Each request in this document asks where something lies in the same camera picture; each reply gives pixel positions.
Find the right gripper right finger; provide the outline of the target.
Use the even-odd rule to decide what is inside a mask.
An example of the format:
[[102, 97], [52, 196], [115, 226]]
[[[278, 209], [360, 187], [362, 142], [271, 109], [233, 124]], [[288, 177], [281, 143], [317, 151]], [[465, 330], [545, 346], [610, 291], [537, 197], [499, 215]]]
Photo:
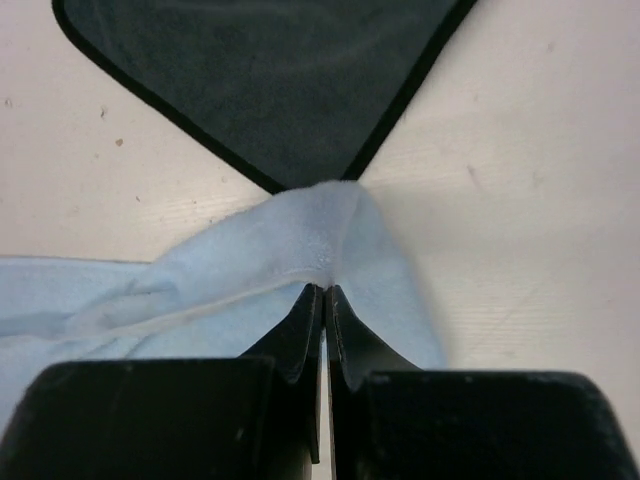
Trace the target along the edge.
[[421, 369], [325, 295], [337, 479], [635, 479], [617, 418], [587, 377]]

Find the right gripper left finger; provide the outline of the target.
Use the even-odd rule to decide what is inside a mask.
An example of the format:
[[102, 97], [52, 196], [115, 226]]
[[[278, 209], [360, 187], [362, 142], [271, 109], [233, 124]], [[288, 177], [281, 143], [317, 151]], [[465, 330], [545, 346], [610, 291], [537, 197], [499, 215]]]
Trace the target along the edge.
[[319, 460], [323, 292], [236, 358], [59, 363], [1, 442], [5, 479], [307, 479]]

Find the light blue towel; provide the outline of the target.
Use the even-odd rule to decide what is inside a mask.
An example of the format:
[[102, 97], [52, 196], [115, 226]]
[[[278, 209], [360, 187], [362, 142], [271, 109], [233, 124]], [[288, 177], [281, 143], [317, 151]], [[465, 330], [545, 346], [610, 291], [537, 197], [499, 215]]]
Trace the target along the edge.
[[445, 355], [411, 267], [355, 182], [292, 190], [150, 263], [1, 262], [1, 387], [80, 358], [233, 356], [302, 288], [340, 287], [356, 315], [415, 365]]

